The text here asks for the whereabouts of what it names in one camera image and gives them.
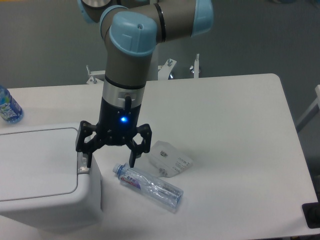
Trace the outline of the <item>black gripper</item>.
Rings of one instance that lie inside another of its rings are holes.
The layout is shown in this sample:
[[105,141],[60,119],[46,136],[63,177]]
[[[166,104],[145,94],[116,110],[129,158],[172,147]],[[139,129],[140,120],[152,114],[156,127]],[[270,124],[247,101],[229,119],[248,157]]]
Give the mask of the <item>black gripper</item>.
[[[88,168],[91,168],[93,152],[104,145],[123,146],[130,150],[129,166],[133,168],[137,158],[151,149],[152,130],[149,124],[137,126],[141,106],[136,106],[126,112],[124,108],[101,100],[97,125],[85,120],[79,124],[75,142],[75,150],[87,156]],[[140,134],[142,141],[137,144],[134,137]]]

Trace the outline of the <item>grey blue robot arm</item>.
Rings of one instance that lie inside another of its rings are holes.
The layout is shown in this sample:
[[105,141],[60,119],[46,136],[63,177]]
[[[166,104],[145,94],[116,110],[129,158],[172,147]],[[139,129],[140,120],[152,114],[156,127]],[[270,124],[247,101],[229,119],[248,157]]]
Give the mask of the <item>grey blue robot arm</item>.
[[103,146],[127,146],[129,165],[151,148],[149,124],[138,125],[153,52],[160,43],[208,32],[210,0],[80,0],[88,22],[98,23],[107,50],[97,124],[81,121],[75,149],[91,167]]

